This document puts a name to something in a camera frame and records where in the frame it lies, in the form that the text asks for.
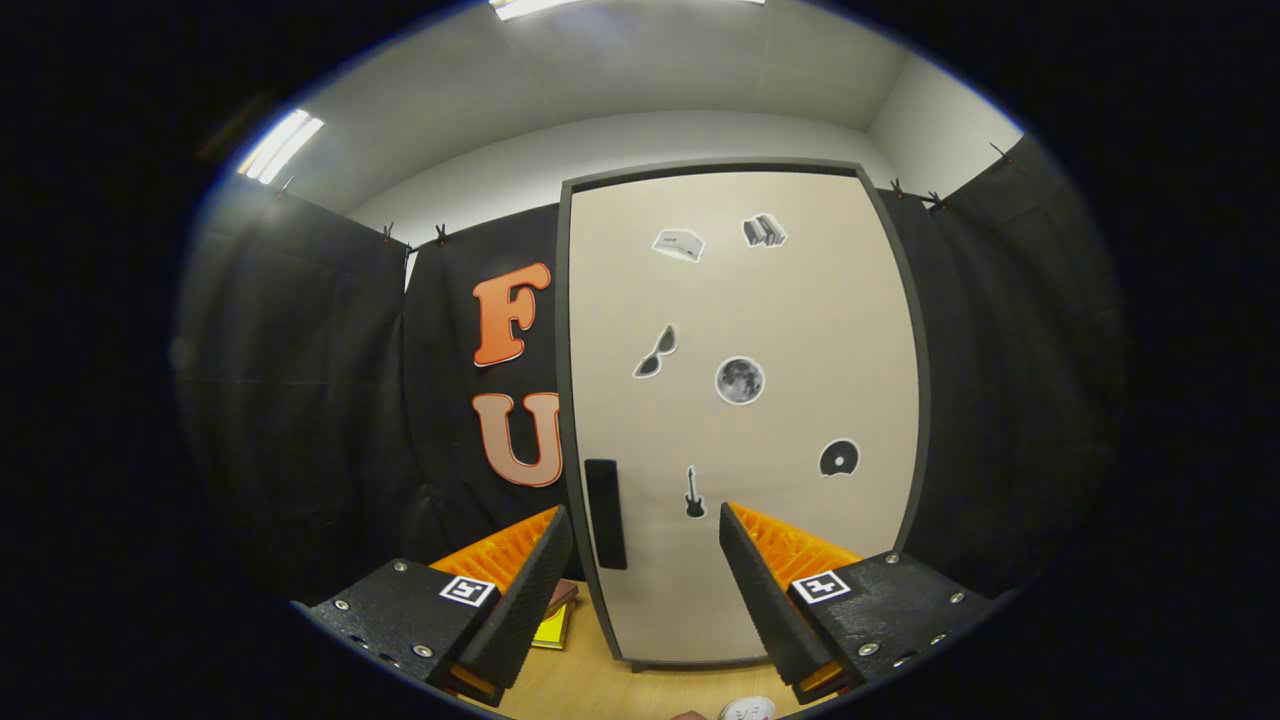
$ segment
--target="black curtain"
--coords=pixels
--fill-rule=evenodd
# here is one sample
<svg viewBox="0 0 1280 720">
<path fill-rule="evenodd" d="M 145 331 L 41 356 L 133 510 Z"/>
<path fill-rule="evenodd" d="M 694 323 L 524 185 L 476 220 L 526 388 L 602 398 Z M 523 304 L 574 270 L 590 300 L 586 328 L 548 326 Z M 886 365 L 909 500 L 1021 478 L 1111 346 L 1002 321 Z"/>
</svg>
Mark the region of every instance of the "black curtain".
<svg viewBox="0 0 1280 720">
<path fill-rule="evenodd" d="M 413 448 L 431 489 L 410 509 L 406 555 L 435 560 L 548 507 L 568 505 L 563 477 L 547 487 L 517 486 L 485 457 L 480 420 L 471 407 L 479 393 L 507 395 L 511 448 L 534 462 L 539 456 L 532 416 L 524 398 L 557 392 L 556 233 L 559 205 L 535 208 L 419 247 L 404 300 L 404 395 Z M 475 365 L 480 346 L 480 282 L 541 263 L 550 269 L 545 290 L 534 295 L 535 319 L 516 328 L 524 352 L 506 363 Z M 575 551 L 564 577 L 582 579 Z"/>
<path fill-rule="evenodd" d="M 317 602 L 398 553 L 424 486 L 399 392 L 407 249 L 239 177 L 209 205 L 173 346 L 186 436 L 252 577 Z"/>
<path fill-rule="evenodd" d="M 1043 571 L 1108 479 L 1130 348 L 1103 241 L 1034 140 L 924 210 L 881 191 L 928 338 L 905 550 L 986 594 Z"/>
</svg>

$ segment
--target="sunglasses sticker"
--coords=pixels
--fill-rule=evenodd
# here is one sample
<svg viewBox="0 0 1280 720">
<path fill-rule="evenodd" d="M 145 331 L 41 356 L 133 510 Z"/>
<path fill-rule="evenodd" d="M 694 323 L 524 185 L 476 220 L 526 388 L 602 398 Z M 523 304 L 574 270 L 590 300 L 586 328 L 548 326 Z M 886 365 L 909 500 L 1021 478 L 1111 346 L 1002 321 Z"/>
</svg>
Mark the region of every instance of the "sunglasses sticker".
<svg viewBox="0 0 1280 720">
<path fill-rule="evenodd" d="M 653 345 L 653 352 L 636 365 L 631 377 L 645 379 L 657 375 L 662 370 L 662 356 L 671 355 L 675 351 L 676 325 L 667 325 L 667 329 L 662 331 L 662 334 L 658 336 L 658 342 Z"/>
</svg>

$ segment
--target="ceiling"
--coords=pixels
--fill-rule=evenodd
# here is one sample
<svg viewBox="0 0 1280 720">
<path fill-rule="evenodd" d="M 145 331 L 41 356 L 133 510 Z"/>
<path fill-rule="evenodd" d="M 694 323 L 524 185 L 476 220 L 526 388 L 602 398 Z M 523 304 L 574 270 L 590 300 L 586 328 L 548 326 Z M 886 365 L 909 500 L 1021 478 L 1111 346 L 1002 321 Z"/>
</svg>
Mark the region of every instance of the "ceiling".
<svg viewBox="0 0 1280 720">
<path fill-rule="evenodd" d="M 282 178 L 347 214 L 470 150 L 604 115 L 733 110 L 865 129 L 906 55 L 801 0 L 580 0 L 506 23 L 477 0 L 306 97 L 325 127 Z"/>
</svg>

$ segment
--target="orange letter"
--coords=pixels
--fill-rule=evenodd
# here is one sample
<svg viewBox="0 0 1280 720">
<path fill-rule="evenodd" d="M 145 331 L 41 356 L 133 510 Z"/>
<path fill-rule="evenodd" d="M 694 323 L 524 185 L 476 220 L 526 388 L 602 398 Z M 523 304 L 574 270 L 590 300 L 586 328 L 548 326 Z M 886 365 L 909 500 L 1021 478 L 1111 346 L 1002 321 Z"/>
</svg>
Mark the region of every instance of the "orange letter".
<svg viewBox="0 0 1280 720">
<path fill-rule="evenodd" d="M 506 395 L 484 393 L 471 398 L 471 407 L 480 415 L 480 437 L 489 465 L 507 482 L 540 488 L 559 478 L 559 395 L 535 392 L 525 396 L 525 410 L 534 415 L 538 433 L 538 464 L 525 465 L 511 450 L 511 425 L 507 416 L 516 404 Z"/>
<path fill-rule="evenodd" d="M 498 275 L 477 284 L 471 295 L 480 299 L 480 347 L 476 348 L 477 368 L 497 365 L 520 357 L 525 351 L 525 341 L 511 336 L 511 322 L 520 323 L 520 329 L 534 327 L 534 293 L 527 287 L 516 292 L 515 287 L 529 284 L 545 290 L 552 283 L 552 272 L 541 263 Z"/>
</svg>

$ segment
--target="sticker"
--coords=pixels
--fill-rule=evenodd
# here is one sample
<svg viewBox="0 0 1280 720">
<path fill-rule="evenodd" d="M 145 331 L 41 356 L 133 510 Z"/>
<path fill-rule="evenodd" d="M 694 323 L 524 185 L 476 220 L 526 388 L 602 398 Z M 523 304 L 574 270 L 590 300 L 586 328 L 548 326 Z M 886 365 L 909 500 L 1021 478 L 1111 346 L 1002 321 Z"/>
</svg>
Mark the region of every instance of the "sticker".
<svg viewBox="0 0 1280 720">
<path fill-rule="evenodd" d="M 667 329 L 662 331 L 658 336 L 658 342 L 653 345 L 653 352 L 650 352 L 644 360 L 636 365 L 636 369 L 631 373 L 631 377 L 645 379 L 657 375 L 662 370 L 662 356 L 671 355 L 676 351 L 676 325 L 667 325 Z"/>
<path fill-rule="evenodd" d="M 800 597 L 809 605 L 815 605 L 849 592 L 849 585 L 845 584 L 845 580 L 836 577 L 835 570 L 827 570 L 820 575 L 796 580 L 791 585 L 800 592 Z"/>
<path fill-rule="evenodd" d="M 742 234 L 748 247 L 777 247 L 787 241 L 786 231 L 771 213 L 742 220 Z"/>
<path fill-rule="evenodd" d="M 716 393 L 730 405 L 750 405 L 764 392 L 764 369 L 750 357 L 736 355 L 716 369 Z"/>
<path fill-rule="evenodd" d="M 498 585 L 493 583 L 457 575 L 449 580 L 449 584 L 444 585 L 444 589 L 440 591 L 440 597 L 447 597 L 462 605 L 480 607 L 484 603 L 484 598 L 489 597 L 489 593 L 495 587 Z"/>
<path fill-rule="evenodd" d="M 525 396 L 524 405 L 534 416 L 538 437 L 538 461 L 532 465 L 516 457 L 511 447 L 511 411 L 516 407 L 511 396 L 483 392 L 471 398 L 471 409 L 480 418 L 480 442 L 493 471 L 512 484 L 547 487 L 559 479 L 564 465 L 559 442 L 559 395 L 532 392 Z"/>
<path fill-rule="evenodd" d="M 543 263 L 534 263 L 486 279 L 471 290 L 471 295 L 480 301 L 480 347 L 474 355 L 476 368 L 515 360 L 525 352 L 525 341 L 512 334 L 511 323 L 517 323 L 522 331 L 534 327 L 538 307 L 529 287 L 547 290 L 550 283 L 550 269 Z M 513 290 L 515 300 L 511 299 Z"/>
<path fill-rule="evenodd" d="M 858 468 L 858 443 L 849 438 L 833 439 L 822 448 L 818 457 L 818 471 L 823 478 L 832 475 L 852 475 Z"/>
<path fill-rule="evenodd" d="M 678 229 L 662 231 L 658 240 L 653 241 L 653 249 L 658 252 L 690 263 L 701 260 L 705 245 L 694 231 Z"/>
<path fill-rule="evenodd" d="M 707 515 L 707 509 L 703 507 L 703 496 L 698 495 L 698 489 L 694 487 L 694 466 L 689 466 L 689 492 L 685 493 L 685 515 L 690 518 L 701 518 Z"/>
</svg>

